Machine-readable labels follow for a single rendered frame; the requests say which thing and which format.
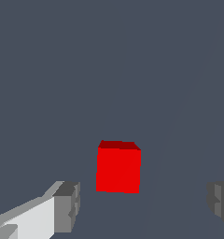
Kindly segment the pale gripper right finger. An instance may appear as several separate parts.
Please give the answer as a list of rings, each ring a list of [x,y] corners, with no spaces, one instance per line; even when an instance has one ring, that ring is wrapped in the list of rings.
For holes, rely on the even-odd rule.
[[[206,190],[209,209],[224,222],[224,181],[208,182]]]

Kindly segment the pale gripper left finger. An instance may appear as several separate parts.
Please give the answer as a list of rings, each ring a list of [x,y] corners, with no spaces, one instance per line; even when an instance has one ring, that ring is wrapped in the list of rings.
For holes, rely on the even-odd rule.
[[[56,181],[41,197],[0,215],[0,239],[51,239],[71,232],[80,208],[80,183]]]

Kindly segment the red cube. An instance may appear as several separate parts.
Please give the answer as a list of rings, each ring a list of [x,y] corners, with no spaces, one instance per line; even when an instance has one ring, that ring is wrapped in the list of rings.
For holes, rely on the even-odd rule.
[[[104,141],[98,146],[96,190],[138,193],[141,149],[134,142]]]

